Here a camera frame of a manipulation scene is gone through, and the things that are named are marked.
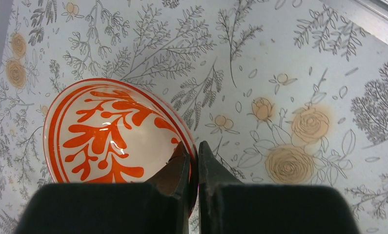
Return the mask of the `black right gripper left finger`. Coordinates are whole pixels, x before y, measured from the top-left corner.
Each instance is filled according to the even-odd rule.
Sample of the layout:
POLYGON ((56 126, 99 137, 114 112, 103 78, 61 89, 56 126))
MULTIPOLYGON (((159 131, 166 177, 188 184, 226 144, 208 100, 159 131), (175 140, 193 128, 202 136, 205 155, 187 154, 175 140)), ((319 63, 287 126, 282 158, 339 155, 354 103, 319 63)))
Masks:
POLYGON ((186 234, 189 155, 179 143, 143 183, 52 183, 29 201, 17 234, 186 234))

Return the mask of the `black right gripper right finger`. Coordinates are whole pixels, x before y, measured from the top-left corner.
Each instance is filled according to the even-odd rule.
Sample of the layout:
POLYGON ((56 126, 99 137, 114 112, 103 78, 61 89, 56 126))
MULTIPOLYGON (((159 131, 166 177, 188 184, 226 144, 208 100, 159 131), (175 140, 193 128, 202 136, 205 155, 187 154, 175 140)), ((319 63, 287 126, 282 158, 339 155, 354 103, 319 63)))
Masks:
POLYGON ((341 194, 326 186, 246 184, 198 148, 202 234, 357 234, 341 194))

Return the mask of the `red white coral bowl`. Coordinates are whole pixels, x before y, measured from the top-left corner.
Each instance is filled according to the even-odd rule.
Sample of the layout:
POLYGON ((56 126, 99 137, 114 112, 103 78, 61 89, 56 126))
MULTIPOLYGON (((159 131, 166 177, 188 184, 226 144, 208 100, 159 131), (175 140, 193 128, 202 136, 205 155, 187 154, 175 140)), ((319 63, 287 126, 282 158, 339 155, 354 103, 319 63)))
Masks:
POLYGON ((84 79, 57 95, 44 121, 44 156, 58 183, 145 182, 169 162, 178 144, 190 156, 192 212, 198 186, 195 141, 158 95, 114 79, 84 79))

